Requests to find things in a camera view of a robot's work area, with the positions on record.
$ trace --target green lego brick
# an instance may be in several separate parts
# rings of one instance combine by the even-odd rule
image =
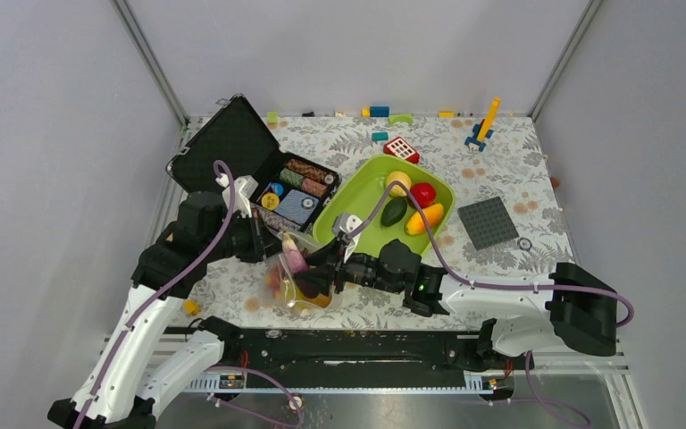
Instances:
[[[397,122],[414,123],[414,117],[412,114],[392,114],[388,117],[390,121],[390,126]]]

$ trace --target red toy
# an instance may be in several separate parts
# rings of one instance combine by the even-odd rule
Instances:
[[[415,185],[412,185],[410,190],[421,208],[432,206],[432,203],[435,202],[435,197],[438,196],[435,192],[435,188],[433,188],[430,183],[416,183]]]
[[[412,164],[419,162],[419,153],[417,153],[416,149],[414,149],[412,145],[406,143],[406,140],[404,140],[403,137],[396,137],[395,139],[392,139],[386,143],[385,147],[382,149],[382,152],[405,159]]]

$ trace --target yellow toy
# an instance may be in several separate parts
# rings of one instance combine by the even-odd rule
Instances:
[[[430,223],[430,227],[434,228],[441,219],[443,219],[444,208],[441,203],[435,203],[422,210],[424,212],[424,217],[427,218],[427,222]],[[406,223],[405,227],[406,233],[409,235],[417,235],[427,231],[427,227],[424,225],[422,217],[419,216],[419,212],[414,212],[412,217]]]
[[[392,183],[394,181],[400,181],[407,188],[412,187],[412,180],[409,179],[409,176],[405,172],[400,172],[398,170],[395,170],[394,172],[391,172],[390,174],[388,174],[388,177],[385,178],[385,187],[387,188],[390,185],[390,183]],[[405,197],[406,191],[401,189],[400,186],[394,186],[393,189],[390,190],[390,196],[391,197]]]
[[[201,313],[201,308],[193,299],[188,299],[187,301],[183,302],[182,306],[185,308],[185,312],[191,317],[195,317],[198,315],[198,313]]]
[[[496,112],[498,111],[498,106],[500,104],[501,97],[493,98],[493,102],[490,103],[490,111],[488,112],[488,116],[485,116],[485,121],[482,122],[482,127],[480,127],[480,134],[477,135],[477,141],[480,143],[482,143],[482,141],[485,139],[485,134],[488,134],[490,125],[492,125],[493,121],[496,119]]]

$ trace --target red tomato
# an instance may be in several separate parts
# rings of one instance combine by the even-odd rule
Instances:
[[[435,197],[437,195],[435,188],[433,188],[430,183],[415,183],[410,190],[421,208],[432,206],[432,203],[435,202]]]

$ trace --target gray wall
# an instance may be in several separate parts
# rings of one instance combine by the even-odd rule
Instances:
[[[587,0],[131,0],[190,114],[526,113]]]
[[[650,427],[686,427],[686,2],[607,2],[539,131],[584,266],[637,308]]]
[[[88,376],[177,136],[109,2],[0,1],[0,428]]]

